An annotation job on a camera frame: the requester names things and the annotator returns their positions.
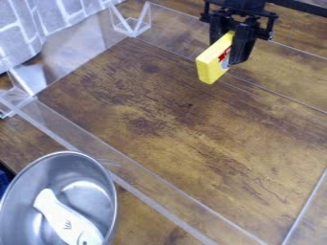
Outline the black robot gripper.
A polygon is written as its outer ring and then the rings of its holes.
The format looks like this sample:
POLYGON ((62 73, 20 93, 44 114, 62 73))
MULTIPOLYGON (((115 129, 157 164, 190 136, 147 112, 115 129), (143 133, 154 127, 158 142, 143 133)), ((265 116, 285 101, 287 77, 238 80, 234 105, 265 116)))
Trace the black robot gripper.
POLYGON ((229 64, 249 60, 257 39, 271 40, 279 18, 265 10, 267 0, 203 0, 199 20, 210 24, 210 44, 235 31, 229 64))

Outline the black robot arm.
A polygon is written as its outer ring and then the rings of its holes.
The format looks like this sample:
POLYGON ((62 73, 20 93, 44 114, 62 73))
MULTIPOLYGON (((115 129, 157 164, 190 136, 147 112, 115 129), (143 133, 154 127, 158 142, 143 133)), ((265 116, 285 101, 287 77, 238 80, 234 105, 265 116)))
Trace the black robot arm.
POLYGON ((266 3, 327 17, 327 8, 299 0, 203 0, 203 2, 199 20, 210 24, 210 44, 222 39, 229 32, 234 32, 230 65, 249 60, 258 39, 271 40, 274 37, 274 25, 279 15, 265 9, 266 3))

